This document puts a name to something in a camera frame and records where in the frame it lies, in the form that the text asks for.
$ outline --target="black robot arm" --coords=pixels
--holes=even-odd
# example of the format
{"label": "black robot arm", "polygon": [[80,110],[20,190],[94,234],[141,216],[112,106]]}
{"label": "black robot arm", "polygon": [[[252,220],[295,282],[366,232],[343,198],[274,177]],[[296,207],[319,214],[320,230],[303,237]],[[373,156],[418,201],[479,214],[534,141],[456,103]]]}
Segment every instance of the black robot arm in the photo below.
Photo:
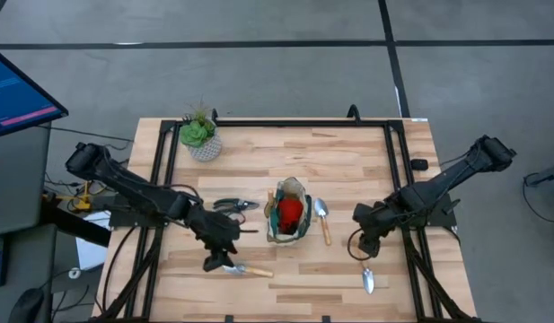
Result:
{"label": "black robot arm", "polygon": [[140,214],[190,228],[197,240],[203,240],[205,249],[211,250],[203,265],[205,271],[221,265],[233,266],[227,255],[237,253],[233,240],[239,239],[239,222],[205,210],[196,191],[191,195],[151,184],[124,169],[111,159],[106,147],[97,144],[79,143],[66,168],[78,178],[103,182],[126,198],[128,206]]}
{"label": "black robot arm", "polygon": [[358,247],[370,257],[376,257],[380,238],[386,237],[397,225],[429,216],[449,190],[476,173],[506,169],[514,156],[516,152],[506,148],[497,138],[484,135],[464,154],[462,160],[429,181],[408,185],[382,202],[376,202],[373,207],[356,205],[353,220],[359,223],[362,230]]}

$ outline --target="wooden table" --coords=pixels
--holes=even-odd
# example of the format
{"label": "wooden table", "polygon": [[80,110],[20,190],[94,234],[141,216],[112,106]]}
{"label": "wooden table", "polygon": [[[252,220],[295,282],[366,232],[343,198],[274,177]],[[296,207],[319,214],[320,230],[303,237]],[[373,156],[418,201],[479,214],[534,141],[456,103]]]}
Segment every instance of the wooden table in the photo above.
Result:
{"label": "wooden table", "polygon": [[[161,121],[143,118],[136,132],[129,169],[146,179],[153,166]],[[410,158],[428,159],[430,165],[428,171],[415,171],[415,179],[430,179],[440,170],[429,125],[425,120],[403,122]],[[358,228],[351,219],[356,203],[371,205],[393,191],[380,128],[220,127],[219,131],[224,147],[214,161],[194,161],[179,145],[172,182],[194,186],[207,207],[223,197],[259,202],[260,209],[245,213],[247,222],[242,228],[258,229],[260,233],[242,234],[235,242],[239,253],[231,257],[235,262],[272,270],[275,277],[235,276],[222,269],[205,273],[201,269],[207,256],[203,243],[195,240],[191,231],[169,226],[163,238],[151,321],[223,321],[225,315],[234,315],[236,321],[321,321],[325,315],[330,315],[332,321],[416,321],[398,230],[383,239],[378,258],[368,261],[375,278],[372,295],[363,289],[360,265],[347,254],[348,235]],[[393,142],[403,179],[395,134]],[[316,217],[307,235],[294,246],[267,244],[267,221],[262,213],[267,190],[289,176],[303,182],[308,194],[327,202],[331,246],[325,246]],[[106,265],[127,230],[112,233]],[[440,228],[428,228],[426,233],[437,278],[461,309],[476,315],[458,242]],[[119,254],[111,274],[109,300],[119,294],[130,277],[137,237],[138,230]],[[420,277],[426,314],[430,315],[426,283]],[[142,281],[136,314],[141,312],[144,293]]]}

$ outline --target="computer monitor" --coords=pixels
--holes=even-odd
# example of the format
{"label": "computer monitor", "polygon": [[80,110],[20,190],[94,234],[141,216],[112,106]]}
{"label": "computer monitor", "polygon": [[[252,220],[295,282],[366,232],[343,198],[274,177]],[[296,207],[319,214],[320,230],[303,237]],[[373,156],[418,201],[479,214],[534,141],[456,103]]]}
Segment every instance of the computer monitor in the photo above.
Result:
{"label": "computer monitor", "polygon": [[67,109],[0,54],[0,135],[67,115]]}

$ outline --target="potted plant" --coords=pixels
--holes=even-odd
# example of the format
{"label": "potted plant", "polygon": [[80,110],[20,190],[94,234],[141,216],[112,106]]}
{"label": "potted plant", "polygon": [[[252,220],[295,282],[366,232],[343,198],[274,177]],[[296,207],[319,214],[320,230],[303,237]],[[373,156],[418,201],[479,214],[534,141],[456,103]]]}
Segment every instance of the potted plant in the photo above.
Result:
{"label": "potted plant", "polygon": [[180,128],[180,142],[187,146],[190,155],[199,162],[208,162],[221,153],[223,143],[213,120],[207,117],[202,101],[195,113],[185,118]]}

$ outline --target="concrete floor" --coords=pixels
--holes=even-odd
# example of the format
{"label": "concrete floor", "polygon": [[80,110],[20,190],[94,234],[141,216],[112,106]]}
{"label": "concrete floor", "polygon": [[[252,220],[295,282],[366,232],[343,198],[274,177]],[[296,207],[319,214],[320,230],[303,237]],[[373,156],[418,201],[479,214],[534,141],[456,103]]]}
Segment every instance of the concrete floor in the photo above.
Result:
{"label": "concrete floor", "polygon": [[[387,2],[395,39],[554,39],[554,0]],[[374,0],[8,0],[0,14],[0,43],[383,37]],[[351,103],[363,116],[399,115],[385,48],[4,54],[70,110],[54,126],[107,135],[133,137],[139,118],[178,117],[201,96],[222,116],[337,117]],[[524,175],[554,164],[554,47],[398,48],[398,55],[410,114],[429,119],[441,160],[482,134],[519,153],[508,170],[453,192],[462,200],[462,254],[479,316],[554,322],[554,224],[535,217],[521,192]],[[102,142],[53,133],[52,178],[75,180],[63,161],[77,141]],[[551,185],[529,197],[554,218]],[[94,290],[95,279],[75,286],[64,304],[85,284]],[[82,307],[56,320],[90,313]]]}

